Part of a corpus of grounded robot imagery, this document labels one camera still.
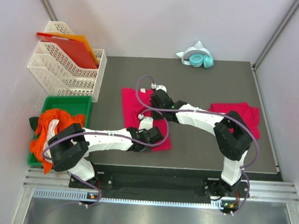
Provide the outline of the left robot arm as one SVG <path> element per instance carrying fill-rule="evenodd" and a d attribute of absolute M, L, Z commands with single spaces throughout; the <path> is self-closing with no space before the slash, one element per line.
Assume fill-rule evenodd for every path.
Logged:
<path fill-rule="evenodd" d="M 164 140 L 158 127 L 95 131 L 73 123 L 56 133 L 58 124 L 59 120 L 49 122 L 44 157 L 56 172 L 69 171 L 87 188 L 96 186 L 98 181 L 92 162 L 85 159 L 89 153 L 106 150 L 149 152 Z"/>

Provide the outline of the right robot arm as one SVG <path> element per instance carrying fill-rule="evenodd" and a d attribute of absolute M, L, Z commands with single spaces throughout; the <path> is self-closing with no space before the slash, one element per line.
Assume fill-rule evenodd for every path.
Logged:
<path fill-rule="evenodd" d="M 163 109 L 163 117 L 170 122 L 190 125 L 215 136 L 218 148 L 224 156 L 221 177 L 210 191 L 215 196 L 230 196 L 238 190 L 242 177 L 241 167 L 252 142 L 249 129 L 236 111 L 212 115 L 184 101 L 176 101 L 162 89 L 151 93 L 153 108 Z"/>

